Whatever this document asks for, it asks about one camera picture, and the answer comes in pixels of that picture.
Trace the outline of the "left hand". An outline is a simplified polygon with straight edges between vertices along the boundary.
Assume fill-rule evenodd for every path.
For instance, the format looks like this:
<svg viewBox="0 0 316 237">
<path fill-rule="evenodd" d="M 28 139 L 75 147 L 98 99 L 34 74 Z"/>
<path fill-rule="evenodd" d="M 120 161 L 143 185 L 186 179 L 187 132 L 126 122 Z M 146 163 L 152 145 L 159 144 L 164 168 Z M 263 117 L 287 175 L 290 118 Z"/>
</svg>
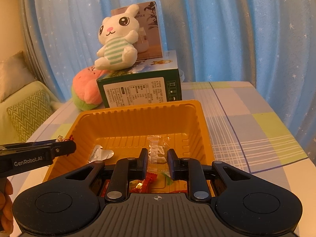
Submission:
<svg viewBox="0 0 316 237">
<path fill-rule="evenodd" d="M 2 232 L 9 236 L 13 232 L 13 213 L 12 200 L 10 196 L 13 194 L 13 187 L 11 182 L 5 179 L 5 189 L 1 192 L 1 227 Z"/>
</svg>

